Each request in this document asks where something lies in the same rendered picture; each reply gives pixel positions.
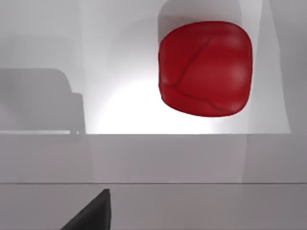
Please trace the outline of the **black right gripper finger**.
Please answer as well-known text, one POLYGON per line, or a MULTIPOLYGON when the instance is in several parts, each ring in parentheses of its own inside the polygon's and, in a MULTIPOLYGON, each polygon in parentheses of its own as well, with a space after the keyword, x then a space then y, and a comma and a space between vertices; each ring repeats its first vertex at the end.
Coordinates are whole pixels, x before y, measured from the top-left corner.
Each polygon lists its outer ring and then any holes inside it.
POLYGON ((59 230, 110 230, 111 193, 104 189, 59 230))

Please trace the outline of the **red rounded block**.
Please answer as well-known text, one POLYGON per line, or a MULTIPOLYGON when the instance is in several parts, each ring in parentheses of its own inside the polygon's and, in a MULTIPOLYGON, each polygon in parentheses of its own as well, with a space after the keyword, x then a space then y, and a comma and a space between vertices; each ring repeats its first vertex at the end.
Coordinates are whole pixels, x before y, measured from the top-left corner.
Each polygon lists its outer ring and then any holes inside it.
POLYGON ((252 42, 234 23, 186 24, 161 40, 158 70, 161 98, 169 107, 204 117, 234 115, 250 95, 252 42))

